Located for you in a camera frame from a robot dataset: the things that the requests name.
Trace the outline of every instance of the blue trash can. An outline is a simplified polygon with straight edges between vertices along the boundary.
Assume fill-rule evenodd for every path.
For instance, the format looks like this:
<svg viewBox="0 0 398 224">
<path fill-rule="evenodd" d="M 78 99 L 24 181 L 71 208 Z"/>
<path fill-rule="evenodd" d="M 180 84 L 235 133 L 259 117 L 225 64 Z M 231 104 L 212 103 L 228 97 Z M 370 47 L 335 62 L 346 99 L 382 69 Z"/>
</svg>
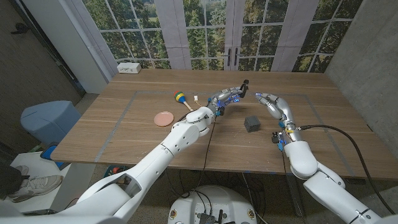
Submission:
<svg viewBox="0 0 398 224">
<path fill-rule="evenodd" d="M 48 146 L 61 142 L 80 117 L 71 101 L 53 101 L 26 108 L 21 115 L 21 125 Z"/>
</svg>

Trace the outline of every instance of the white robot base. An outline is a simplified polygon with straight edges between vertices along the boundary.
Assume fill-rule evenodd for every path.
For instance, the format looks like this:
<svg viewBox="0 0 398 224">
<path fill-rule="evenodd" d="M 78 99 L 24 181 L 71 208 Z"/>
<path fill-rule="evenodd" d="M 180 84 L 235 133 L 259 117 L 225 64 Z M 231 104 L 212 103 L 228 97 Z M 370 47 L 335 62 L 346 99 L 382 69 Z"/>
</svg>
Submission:
<svg viewBox="0 0 398 224">
<path fill-rule="evenodd" d="M 173 203 L 168 224 L 257 223 L 253 206 L 237 192 L 218 185 L 201 186 L 196 191 L 190 191 L 189 197 L 180 197 Z"/>
</svg>

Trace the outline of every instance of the pink disc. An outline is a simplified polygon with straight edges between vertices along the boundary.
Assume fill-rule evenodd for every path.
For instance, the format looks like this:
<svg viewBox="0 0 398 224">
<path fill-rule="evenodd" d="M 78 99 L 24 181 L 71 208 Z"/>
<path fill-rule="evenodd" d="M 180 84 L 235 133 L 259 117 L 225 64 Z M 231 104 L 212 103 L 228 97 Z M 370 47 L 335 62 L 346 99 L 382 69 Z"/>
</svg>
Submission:
<svg viewBox="0 0 398 224">
<path fill-rule="evenodd" d="M 167 111 L 158 113 L 154 119 L 155 124 L 160 127 L 169 125 L 171 122 L 173 122 L 173 120 L 174 120 L 173 114 Z"/>
</svg>

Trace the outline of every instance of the sneaker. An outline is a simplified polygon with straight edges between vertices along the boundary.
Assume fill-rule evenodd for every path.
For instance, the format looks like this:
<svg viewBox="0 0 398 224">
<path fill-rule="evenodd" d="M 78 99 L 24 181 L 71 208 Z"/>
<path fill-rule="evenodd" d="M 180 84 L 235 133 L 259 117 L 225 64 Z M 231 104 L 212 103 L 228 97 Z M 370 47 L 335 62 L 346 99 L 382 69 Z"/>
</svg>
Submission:
<svg viewBox="0 0 398 224">
<path fill-rule="evenodd" d="M 53 175 L 49 177 L 38 177 L 29 180 L 23 180 L 21 189 L 8 197 L 12 198 L 12 202 L 23 202 L 33 196 L 45 195 L 56 189 L 63 180 L 61 175 Z"/>
<path fill-rule="evenodd" d="M 29 172 L 29 167 L 27 166 L 17 166 L 15 167 L 15 169 L 19 170 L 19 172 L 21 172 L 21 175 L 27 175 L 27 173 Z"/>
</svg>

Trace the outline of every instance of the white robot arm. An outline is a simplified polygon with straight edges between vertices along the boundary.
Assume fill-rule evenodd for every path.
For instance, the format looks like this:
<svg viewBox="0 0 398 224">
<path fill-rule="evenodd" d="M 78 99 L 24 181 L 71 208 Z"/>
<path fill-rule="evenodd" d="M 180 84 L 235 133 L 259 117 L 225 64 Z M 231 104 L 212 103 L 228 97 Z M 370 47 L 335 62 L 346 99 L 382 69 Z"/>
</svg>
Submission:
<svg viewBox="0 0 398 224">
<path fill-rule="evenodd" d="M 297 178 L 307 180 L 303 185 L 310 195 L 346 223 L 379 223 L 380 216 L 348 193 L 343 179 L 315 159 L 286 101 L 268 93 L 256 93 L 255 97 L 279 120 L 282 132 L 276 137 L 285 143 L 290 170 Z"/>
<path fill-rule="evenodd" d="M 0 213 L 2 223 L 25 223 L 27 218 L 29 222 L 37 223 L 46 220 L 48 222 L 56 220 L 57 223 L 70 223 L 73 220 L 83 220 L 85 223 L 127 223 L 152 184 L 172 159 L 199 137 L 207 134 L 209 132 L 207 126 L 215 116 L 222 115 L 226 105 L 238 102 L 239 97 L 245 96 L 248 83 L 249 81 L 245 80 L 239 87 L 228 88 L 214 94 L 207 106 L 187 114 L 186 120 L 176 122 L 170 134 L 137 165 L 98 181 L 79 198 L 76 205 L 45 217 L 28 218 L 14 211 L 7 212 L 4 218 L 4 214 Z M 116 184 L 124 178 L 131 180 L 126 189 Z"/>
</svg>

